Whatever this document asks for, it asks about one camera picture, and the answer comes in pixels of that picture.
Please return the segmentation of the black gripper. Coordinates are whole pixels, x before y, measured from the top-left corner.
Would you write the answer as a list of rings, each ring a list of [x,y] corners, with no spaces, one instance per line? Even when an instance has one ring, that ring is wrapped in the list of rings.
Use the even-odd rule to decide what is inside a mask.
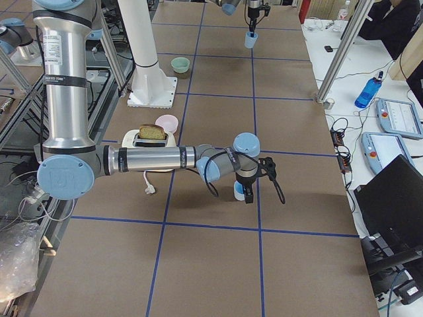
[[[256,30],[256,21],[260,16],[260,12],[264,12],[264,16],[268,16],[270,13],[270,6],[263,0],[247,0],[247,16],[249,22],[250,37],[254,37]]]
[[[254,193],[252,190],[252,185],[255,183],[256,179],[260,176],[259,170],[250,170],[250,171],[238,171],[235,173],[236,181],[241,183],[244,187],[244,199],[246,204],[254,202]]]

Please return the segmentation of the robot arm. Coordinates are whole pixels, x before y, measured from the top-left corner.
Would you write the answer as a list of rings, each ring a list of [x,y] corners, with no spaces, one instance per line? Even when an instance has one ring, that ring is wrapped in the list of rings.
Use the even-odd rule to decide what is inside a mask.
[[[89,124],[86,41],[103,24],[100,1],[33,1],[34,23],[42,31],[49,136],[41,142],[37,181],[60,200],[85,195],[97,178],[116,172],[195,168],[210,183],[235,174],[245,201],[253,201],[259,176],[260,141],[236,136],[222,150],[211,145],[120,147],[103,145],[105,130]]]
[[[216,4],[221,10],[228,16],[231,16],[239,6],[240,0],[214,0],[211,1],[212,3]],[[256,27],[257,24],[261,22],[261,20],[267,17],[270,14],[270,5],[265,3],[264,1],[253,1],[248,0],[244,1],[245,3],[245,13],[244,18],[245,22],[249,26],[249,31],[247,32],[247,36],[250,38],[254,38],[256,36]]]

